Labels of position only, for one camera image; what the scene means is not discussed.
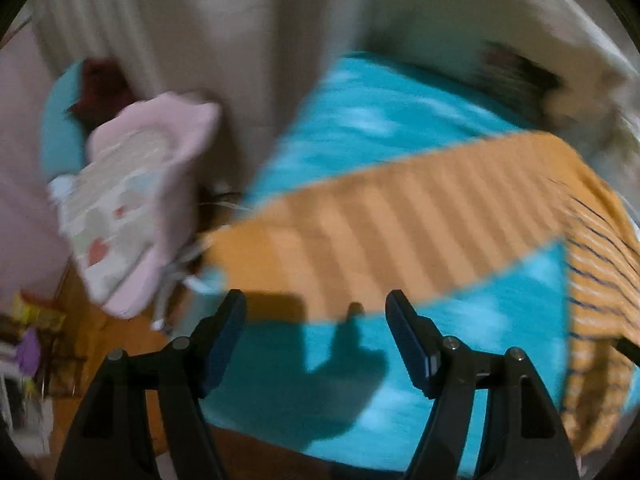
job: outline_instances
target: teal pillow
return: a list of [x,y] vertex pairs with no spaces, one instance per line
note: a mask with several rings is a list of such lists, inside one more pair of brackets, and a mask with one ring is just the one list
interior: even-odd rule
[[44,105],[40,127],[40,169],[47,182],[61,174],[79,173],[86,165],[84,130],[67,111],[80,98],[82,62],[56,81]]

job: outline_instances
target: pink pillow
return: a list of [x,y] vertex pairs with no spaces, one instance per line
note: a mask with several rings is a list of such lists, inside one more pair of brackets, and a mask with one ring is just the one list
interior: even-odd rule
[[151,205],[154,243],[138,266],[124,279],[103,309],[130,318],[140,313],[155,293],[163,267],[196,230],[195,165],[212,142],[220,117],[217,104],[194,104],[172,92],[125,108],[116,118],[91,134],[86,151],[89,161],[116,146],[121,137],[148,128],[170,134],[171,150]]

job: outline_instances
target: turquoise bedsheet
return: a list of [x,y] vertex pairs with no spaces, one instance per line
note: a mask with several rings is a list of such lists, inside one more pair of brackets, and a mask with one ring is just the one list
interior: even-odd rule
[[[354,56],[312,93],[276,155],[252,186],[259,206],[311,182],[411,153],[500,136],[526,126],[478,94],[434,75]],[[566,368],[563,246],[540,248],[493,279],[417,305],[443,333],[475,349],[530,355],[556,404]],[[225,291],[200,295],[178,333],[188,335]],[[476,395],[462,471],[478,456],[486,393]],[[249,324],[222,385],[202,401],[218,426],[319,458],[404,470],[431,401],[414,389],[380,316],[296,325]]]

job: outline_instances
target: dark object on bed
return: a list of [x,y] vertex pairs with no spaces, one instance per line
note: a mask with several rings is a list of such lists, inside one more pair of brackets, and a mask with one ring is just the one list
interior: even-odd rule
[[87,135],[138,101],[115,59],[85,59],[81,77],[80,100],[69,111]]
[[490,41],[484,46],[477,85],[521,117],[549,129],[552,122],[545,115],[543,102],[562,87],[562,79],[510,46]]

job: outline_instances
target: purple object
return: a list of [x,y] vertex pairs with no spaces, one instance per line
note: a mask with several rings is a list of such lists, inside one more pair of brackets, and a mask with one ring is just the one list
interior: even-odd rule
[[24,375],[33,377],[36,374],[40,365],[40,342],[33,327],[27,329],[15,348],[15,361]]

